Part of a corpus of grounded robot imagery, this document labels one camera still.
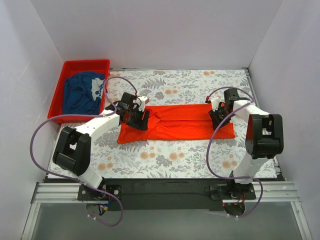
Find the orange t shirt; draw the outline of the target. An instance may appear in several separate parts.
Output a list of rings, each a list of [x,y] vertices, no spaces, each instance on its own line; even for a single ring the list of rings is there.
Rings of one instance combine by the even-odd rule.
[[[209,140],[214,133],[210,104],[148,106],[150,111],[146,131],[121,125],[118,144],[137,141]]]

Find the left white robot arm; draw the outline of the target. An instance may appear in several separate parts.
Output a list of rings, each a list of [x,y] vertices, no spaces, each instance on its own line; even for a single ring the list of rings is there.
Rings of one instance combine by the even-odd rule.
[[[147,131],[150,111],[146,109],[146,105],[149,101],[146,96],[125,92],[121,100],[107,106],[100,117],[95,117],[75,128],[64,127],[53,152],[53,162],[86,185],[86,191],[95,200],[103,199],[107,193],[107,184],[91,166],[92,143],[121,124]]]

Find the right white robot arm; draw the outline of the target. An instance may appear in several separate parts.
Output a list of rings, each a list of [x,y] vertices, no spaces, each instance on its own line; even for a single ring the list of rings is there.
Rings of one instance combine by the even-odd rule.
[[[211,199],[237,199],[256,197],[253,182],[268,160],[281,154],[284,150],[283,118],[280,114],[271,114],[255,105],[254,98],[237,87],[222,87],[224,100],[221,101],[210,93],[205,102],[211,105],[209,116],[214,134],[230,123],[237,116],[247,124],[245,134],[246,153],[223,184],[210,186],[208,192]]]

